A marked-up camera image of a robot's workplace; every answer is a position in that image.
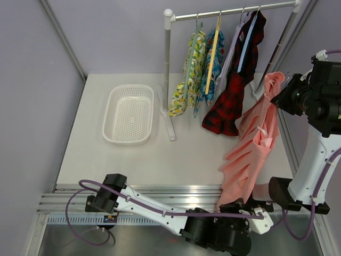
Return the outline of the pink pleated skirt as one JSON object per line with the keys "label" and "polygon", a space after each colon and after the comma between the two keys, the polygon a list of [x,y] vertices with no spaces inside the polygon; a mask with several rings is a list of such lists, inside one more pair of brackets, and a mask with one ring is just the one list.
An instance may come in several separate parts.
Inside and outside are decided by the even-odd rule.
{"label": "pink pleated skirt", "polygon": [[284,81],[285,75],[280,71],[266,74],[263,95],[242,115],[239,142],[225,154],[227,163],[219,168],[224,180],[217,208],[248,201],[279,135],[278,108],[271,100],[281,92]]}

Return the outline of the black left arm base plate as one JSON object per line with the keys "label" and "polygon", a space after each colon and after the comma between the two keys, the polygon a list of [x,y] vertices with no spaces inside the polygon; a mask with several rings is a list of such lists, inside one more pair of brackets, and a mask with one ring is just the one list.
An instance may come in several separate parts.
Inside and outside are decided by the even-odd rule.
{"label": "black left arm base plate", "polygon": [[117,201],[118,197],[101,197],[101,196],[88,196],[85,211],[86,212],[103,212],[112,214],[114,212],[119,212],[123,210],[123,202],[119,203]]}

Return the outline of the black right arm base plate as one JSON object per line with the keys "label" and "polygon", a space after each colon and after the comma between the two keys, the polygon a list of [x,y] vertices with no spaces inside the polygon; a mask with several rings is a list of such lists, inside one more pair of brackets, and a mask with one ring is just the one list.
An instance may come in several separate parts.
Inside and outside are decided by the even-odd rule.
{"label": "black right arm base plate", "polygon": [[274,211],[272,201],[259,201],[255,200],[252,196],[250,196],[245,203],[242,201],[241,198],[239,198],[238,200],[232,203],[222,204],[219,206],[219,210],[222,213],[239,213],[240,210],[253,212],[254,208],[257,207],[261,207],[262,209],[268,212]]}

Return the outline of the pink skirt hanger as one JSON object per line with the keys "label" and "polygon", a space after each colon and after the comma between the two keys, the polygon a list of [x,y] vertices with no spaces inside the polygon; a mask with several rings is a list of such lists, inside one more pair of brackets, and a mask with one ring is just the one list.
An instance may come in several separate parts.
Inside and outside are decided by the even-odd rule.
{"label": "pink skirt hanger", "polygon": [[279,135],[278,108],[271,103],[282,87],[286,86],[290,73],[282,72],[268,73],[264,78],[264,94],[262,96],[262,124],[258,127],[261,131],[260,145],[266,148],[273,148],[276,138]]}

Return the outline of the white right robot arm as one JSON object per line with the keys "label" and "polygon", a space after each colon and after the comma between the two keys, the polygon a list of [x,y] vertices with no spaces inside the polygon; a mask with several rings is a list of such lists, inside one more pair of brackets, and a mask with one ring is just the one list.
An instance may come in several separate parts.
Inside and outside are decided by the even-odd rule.
{"label": "white right robot arm", "polygon": [[279,109],[307,116],[308,140],[293,179],[272,177],[271,200],[284,210],[328,214],[325,194],[340,159],[340,62],[313,60],[307,76],[294,74],[287,86],[271,99]]}

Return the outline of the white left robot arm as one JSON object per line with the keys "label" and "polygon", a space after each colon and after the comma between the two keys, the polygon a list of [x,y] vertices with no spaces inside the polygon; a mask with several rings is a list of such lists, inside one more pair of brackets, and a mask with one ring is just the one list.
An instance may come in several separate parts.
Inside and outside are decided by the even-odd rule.
{"label": "white left robot arm", "polygon": [[208,212],[201,208],[173,207],[146,197],[122,174],[108,174],[91,206],[106,213],[128,212],[148,218],[187,242],[231,255],[248,255],[248,221],[237,213]]}

